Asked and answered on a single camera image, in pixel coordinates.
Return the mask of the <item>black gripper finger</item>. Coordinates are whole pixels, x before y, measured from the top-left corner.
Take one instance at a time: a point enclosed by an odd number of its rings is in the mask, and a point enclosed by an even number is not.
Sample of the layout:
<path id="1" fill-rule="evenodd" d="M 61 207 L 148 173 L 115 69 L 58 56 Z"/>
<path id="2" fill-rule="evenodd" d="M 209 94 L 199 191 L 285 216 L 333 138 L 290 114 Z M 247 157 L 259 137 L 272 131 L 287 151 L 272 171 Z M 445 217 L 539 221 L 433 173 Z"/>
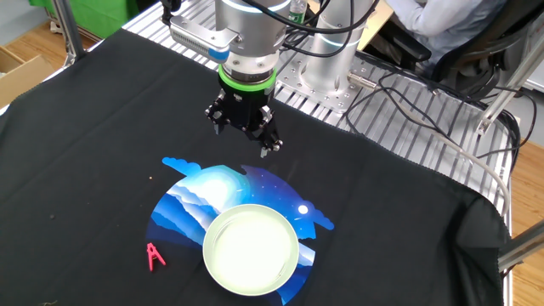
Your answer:
<path id="1" fill-rule="evenodd" d="M 205 115 L 212 122 L 214 131 L 220 135 L 224 128 L 230 124 L 230 119 L 225 115 L 224 96 L 220 94 L 211 105 L 205 109 Z"/>
<path id="2" fill-rule="evenodd" d="M 245 133 L 250 140 L 257 141 L 261 146 L 261 158 L 272 151 L 278 151 L 283 145 L 276 128 L 274 112 L 267 105 L 250 118 Z"/>

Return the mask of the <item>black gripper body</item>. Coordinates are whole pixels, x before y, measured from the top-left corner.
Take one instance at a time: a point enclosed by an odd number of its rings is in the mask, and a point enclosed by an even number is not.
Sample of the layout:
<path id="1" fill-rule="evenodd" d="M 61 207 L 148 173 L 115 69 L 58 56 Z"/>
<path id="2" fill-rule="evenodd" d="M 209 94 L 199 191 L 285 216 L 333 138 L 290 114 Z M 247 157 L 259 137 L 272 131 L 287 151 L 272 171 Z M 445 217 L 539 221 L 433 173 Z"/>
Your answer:
<path id="1" fill-rule="evenodd" d="M 268 103 L 272 99 L 272 87 L 257 91 L 244 91 L 223 85 L 224 92 L 218 102 L 220 119 L 242 131 L 256 131 L 272 119 Z"/>

